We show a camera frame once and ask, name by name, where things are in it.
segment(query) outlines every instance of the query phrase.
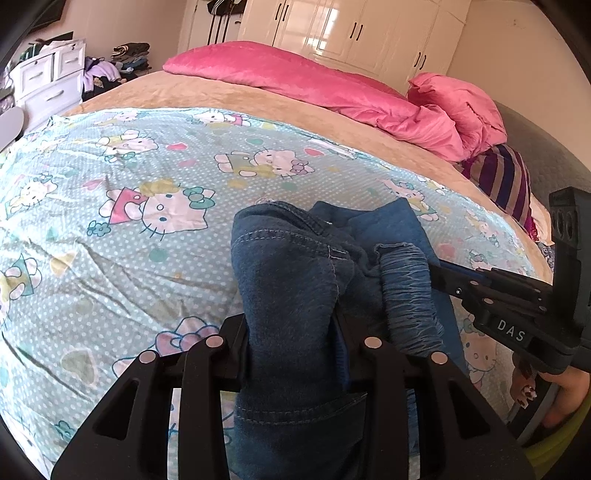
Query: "beige wall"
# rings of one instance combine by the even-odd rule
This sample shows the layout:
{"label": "beige wall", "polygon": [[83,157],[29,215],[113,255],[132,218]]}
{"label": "beige wall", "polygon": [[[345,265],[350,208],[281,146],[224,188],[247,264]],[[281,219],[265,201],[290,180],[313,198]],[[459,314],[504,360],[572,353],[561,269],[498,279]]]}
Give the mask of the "beige wall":
{"label": "beige wall", "polygon": [[35,32],[51,38],[74,31],[86,39],[87,55],[109,57],[126,42],[148,42],[154,70],[177,52],[186,0],[68,0],[61,21]]}
{"label": "beige wall", "polygon": [[478,85],[591,168],[591,85],[532,3],[473,0],[447,74]]}

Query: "painted fingernail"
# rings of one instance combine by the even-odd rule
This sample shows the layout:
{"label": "painted fingernail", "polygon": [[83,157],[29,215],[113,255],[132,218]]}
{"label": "painted fingernail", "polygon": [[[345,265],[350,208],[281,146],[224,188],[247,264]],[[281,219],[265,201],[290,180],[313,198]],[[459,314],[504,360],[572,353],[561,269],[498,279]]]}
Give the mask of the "painted fingernail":
{"label": "painted fingernail", "polygon": [[535,400],[538,397],[538,394],[535,392],[535,388],[530,385],[524,386],[523,389],[521,390],[521,393],[528,400]]}

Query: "pink comforter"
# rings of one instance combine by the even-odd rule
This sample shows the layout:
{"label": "pink comforter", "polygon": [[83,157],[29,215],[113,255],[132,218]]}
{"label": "pink comforter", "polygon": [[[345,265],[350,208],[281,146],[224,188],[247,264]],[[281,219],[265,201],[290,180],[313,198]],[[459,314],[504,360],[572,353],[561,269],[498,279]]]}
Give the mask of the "pink comforter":
{"label": "pink comforter", "polygon": [[[470,122],[465,122],[476,125],[476,129],[459,131],[455,121],[438,105],[415,105],[377,80],[333,70],[260,43],[227,42],[194,48],[169,59],[163,68],[169,73],[257,87],[318,105],[377,127],[397,140],[423,147],[451,162],[472,157],[491,146],[490,135],[479,141],[478,132],[474,132],[488,131],[489,122],[473,121],[486,118],[487,111],[474,112]],[[496,110],[492,100],[490,104]]]}

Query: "hello kitty print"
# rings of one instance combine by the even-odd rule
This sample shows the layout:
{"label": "hello kitty print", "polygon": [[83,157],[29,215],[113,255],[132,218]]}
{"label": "hello kitty print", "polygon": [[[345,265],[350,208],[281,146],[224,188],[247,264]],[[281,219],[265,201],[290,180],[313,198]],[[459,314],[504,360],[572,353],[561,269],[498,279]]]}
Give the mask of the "hello kitty print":
{"label": "hello kitty print", "polygon": [[[141,351],[185,352],[243,311],[230,261],[233,218],[275,200],[353,210],[406,201],[440,258],[534,273],[500,216],[313,132],[210,107],[53,117],[0,166],[0,412],[16,420],[9,428],[39,469],[51,474]],[[471,380],[507,412],[500,385],[510,384],[510,355],[461,306],[456,317]],[[176,391],[171,480],[179,408]],[[224,396],[236,471],[233,411],[234,397]]]}

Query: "hand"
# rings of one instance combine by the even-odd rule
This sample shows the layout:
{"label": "hand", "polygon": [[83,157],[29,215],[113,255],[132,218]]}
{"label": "hand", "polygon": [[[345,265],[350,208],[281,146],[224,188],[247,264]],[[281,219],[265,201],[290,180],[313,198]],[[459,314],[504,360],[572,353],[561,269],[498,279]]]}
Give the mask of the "hand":
{"label": "hand", "polygon": [[[515,369],[513,370],[513,382],[509,394],[511,398],[521,405],[527,404],[527,399],[523,395],[523,388],[530,386],[535,388],[535,379],[532,375],[526,378],[528,372],[525,374],[519,368],[519,357],[513,354],[513,364]],[[564,419],[566,419],[571,413],[577,411],[583,400],[589,393],[589,377],[587,372],[583,372],[574,367],[568,367],[560,375],[550,375],[539,373],[539,376],[547,382],[556,383],[560,386],[560,390],[556,395],[554,404],[550,407],[548,413],[542,421],[542,425],[550,429],[557,426]]]}

